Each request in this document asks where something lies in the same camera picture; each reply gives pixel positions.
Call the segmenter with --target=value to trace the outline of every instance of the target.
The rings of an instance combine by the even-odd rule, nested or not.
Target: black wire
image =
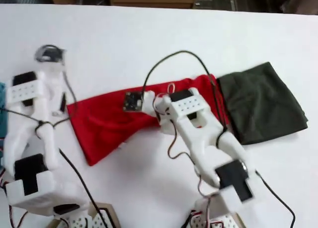
[[[154,69],[156,69],[156,67],[159,66],[159,64],[161,64],[162,62],[164,62],[164,61],[167,60],[168,58],[171,58],[171,57],[173,57],[173,56],[175,56],[175,55],[177,55],[177,54],[180,54],[180,53],[188,53],[188,54],[193,55],[193,56],[201,63],[201,65],[203,66],[205,72],[207,73],[208,77],[210,78],[211,84],[212,84],[213,86],[215,86],[215,83],[214,83],[214,81],[213,81],[213,79],[212,79],[212,76],[211,76],[211,74],[209,73],[209,71],[208,71],[207,67],[205,66],[204,62],[201,60],[201,58],[199,58],[199,56],[197,56],[195,53],[192,53],[192,52],[190,52],[190,51],[180,50],[180,51],[177,51],[177,52],[175,52],[175,53],[172,53],[172,54],[170,54],[170,55],[168,55],[168,56],[162,58],[159,62],[157,62],[157,63],[150,69],[150,71],[149,71],[149,73],[148,73],[148,75],[147,75],[147,77],[146,77],[146,79],[145,79],[144,85],[143,85],[143,89],[142,89],[142,99],[144,99],[144,94],[145,94],[145,91],[146,91],[147,81],[148,81],[148,79],[149,79],[149,77],[150,77],[150,74],[154,71]]]
[[[60,220],[63,221],[66,224],[67,228],[70,227],[70,224],[69,224],[69,222],[67,220],[65,220],[63,218],[60,218]]]
[[[95,207],[97,213],[100,215],[100,218],[101,218],[101,220],[103,221],[104,226],[105,226],[106,228],[108,228],[108,225],[106,224],[106,221],[105,221],[105,219],[104,219],[102,213],[100,212],[100,210],[99,210],[98,206],[96,205],[96,203],[95,203],[93,197],[91,196],[91,193],[89,192],[89,190],[88,190],[88,188],[87,188],[87,186],[86,186],[86,184],[85,184],[83,178],[81,177],[79,171],[76,169],[76,167],[74,166],[74,164],[72,164],[72,162],[71,162],[71,161],[69,160],[69,158],[63,153],[63,151],[62,151],[61,149],[60,149],[60,154],[61,154],[62,157],[66,160],[66,162],[68,162],[68,164],[72,167],[72,169],[74,170],[74,172],[76,173],[76,175],[79,177],[80,182],[82,183],[82,185],[83,185],[83,187],[84,187],[86,193],[88,194],[90,201],[92,202],[93,206]]]
[[[29,118],[31,120],[34,120],[36,122],[40,122],[40,120],[37,120],[37,119],[35,119],[35,118],[31,117],[31,116],[28,116],[28,115],[25,115],[25,114],[22,114],[22,113],[13,111],[13,110],[8,110],[6,108],[0,108],[0,110],[6,111],[6,112],[10,112],[10,113],[13,113],[13,114],[17,114],[17,115],[21,115],[21,116],[24,116],[24,117]]]
[[[73,91],[73,89],[72,89],[72,87],[71,87],[71,85],[70,85],[70,82],[69,82],[69,80],[68,80],[68,77],[67,77],[67,75],[66,75],[66,72],[63,72],[63,77],[64,77],[65,84],[66,84],[66,86],[68,87],[68,89],[70,90],[71,95],[72,95],[72,97],[73,97],[75,110],[73,111],[73,113],[72,113],[71,115],[68,116],[68,118],[63,119],[63,120],[60,120],[60,121],[56,122],[55,124],[53,124],[53,127],[54,127],[54,128],[55,128],[57,125],[59,125],[60,123],[63,123],[63,122],[65,122],[65,121],[70,120],[70,119],[77,113],[77,111],[78,111],[78,101],[77,101],[76,96],[75,96],[75,93],[74,93],[74,91]]]
[[[296,215],[294,213],[294,211],[272,190],[272,188],[267,184],[267,182],[263,179],[263,177],[260,175],[260,173],[256,170],[255,173],[260,177],[260,179],[263,181],[264,185],[267,187],[267,189],[271,192],[271,194],[273,194],[273,196],[280,201],[281,204],[284,205],[284,207],[292,214],[293,216],[293,220],[292,223],[290,225],[290,228],[294,227],[294,223],[296,220]]]

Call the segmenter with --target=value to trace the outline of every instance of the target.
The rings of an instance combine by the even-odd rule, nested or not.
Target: table surface
[[[3,4],[0,24],[1,81],[33,70],[35,50],[55,44],[67,50],[67,73],[78,100],[142,85],[158,60],[181,49],[198,54],[215,76],[270,61],[301,104],[309,128],[246,146],[246,151],[265,180],[295,211],[294,227],[316,223],[317,16]],[[160,65],[149,83],[203,73],[195,58],[178,55]],[[200,197],[191,163],[185,157],[170,160],[166,150],[173,138],[157,129],[139,131],[93,167],[86,164],[69,122],[58,127],[56,138],[95,200],[113,204],[123,228],[180,227]],[[174,152],[185,149],[179,138]],[[209,155],[213,165],[229,159],[219,151]],[[270,193],[264,195],[263,203],[242,212],[247,227],[254,228],[255,220],[265,228],[290,227],[290,213]],[[0,197],[1,227],[9,227],[3,192]],[[30,215],[23,227],[44,227],[51,219]]]

